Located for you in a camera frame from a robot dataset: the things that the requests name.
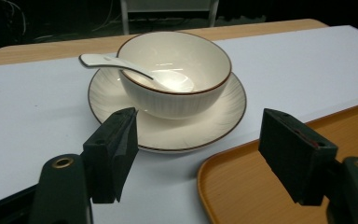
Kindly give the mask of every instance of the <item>ceramic bowl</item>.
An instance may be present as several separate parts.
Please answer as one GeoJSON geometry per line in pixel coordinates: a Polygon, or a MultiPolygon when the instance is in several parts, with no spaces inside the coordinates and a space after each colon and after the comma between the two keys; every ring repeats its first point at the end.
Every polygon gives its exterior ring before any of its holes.
{"type": "Polygon", "coordinates": [[[171,70],[194,82],[192,92],[160,90],[147,78],[122,70],[125,92],[138,109],[164,119],[187,119],[213,105],[227,85],[231,61],[215,43],[180,32],[155,32],[136,37],[117,53],[149,71],[171,70]]]}

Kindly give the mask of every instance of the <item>ceramic spoon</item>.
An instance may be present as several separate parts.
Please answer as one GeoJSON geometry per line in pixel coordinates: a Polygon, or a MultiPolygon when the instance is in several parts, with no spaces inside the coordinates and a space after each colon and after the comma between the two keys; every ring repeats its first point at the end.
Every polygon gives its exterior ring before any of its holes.
{"type": "Polygon", "coordinates": [[[79,61],[87,68],[117,67],[129,69],[149,78],[156,87],[165,91],[191,92],[194,89],[194,83],[190,78],[173,70],[148,71],[135,63],[103,54],[82,54],[79,56],[79,61]]]}

